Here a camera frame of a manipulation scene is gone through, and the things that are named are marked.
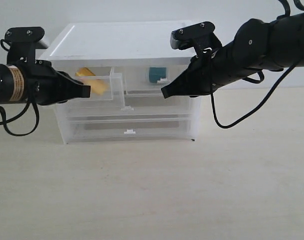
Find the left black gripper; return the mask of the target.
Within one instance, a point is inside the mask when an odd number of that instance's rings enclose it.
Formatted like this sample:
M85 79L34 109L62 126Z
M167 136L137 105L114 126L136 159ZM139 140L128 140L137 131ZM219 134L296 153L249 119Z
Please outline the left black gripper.
M28 87L39 105L65 103L72 99L89 98L91 87L72 78L64 71L55 70L51 62L36 60L36 44L19 43L26 62L19 64Z

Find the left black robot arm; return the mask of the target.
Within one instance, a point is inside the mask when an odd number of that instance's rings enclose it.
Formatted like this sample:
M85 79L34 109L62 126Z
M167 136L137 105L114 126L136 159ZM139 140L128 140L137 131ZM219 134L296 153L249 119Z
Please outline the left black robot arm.
M35 59L34 44L3 39L1 47L8 52L9 60L0 63L0 104L35 102L49 106L90 97L90 86L54 69L50 61Z

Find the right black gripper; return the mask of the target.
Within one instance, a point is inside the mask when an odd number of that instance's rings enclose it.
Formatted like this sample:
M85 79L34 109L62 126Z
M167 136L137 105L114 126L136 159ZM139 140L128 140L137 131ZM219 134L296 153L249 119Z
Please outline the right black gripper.
M223 46L214 33L202 37L197 43L197 49L202 53L192 58L189 68L180 66L170 69L170 83L161 88L165 99L207 96L244 78L244 68L232 59L232 43Z

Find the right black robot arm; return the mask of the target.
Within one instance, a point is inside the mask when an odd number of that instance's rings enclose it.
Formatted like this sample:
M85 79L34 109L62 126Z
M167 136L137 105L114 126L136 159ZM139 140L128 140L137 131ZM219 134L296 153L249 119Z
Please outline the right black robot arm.
M184 70L161 91L172 96L206 96L238 80L250 79L263 70L281 72L298 61L304 67L304 12L278 18L270 23L251 18L245 22L227 45L214 34L209 21L196 23L171 33L175 50L194 48L196 55Z

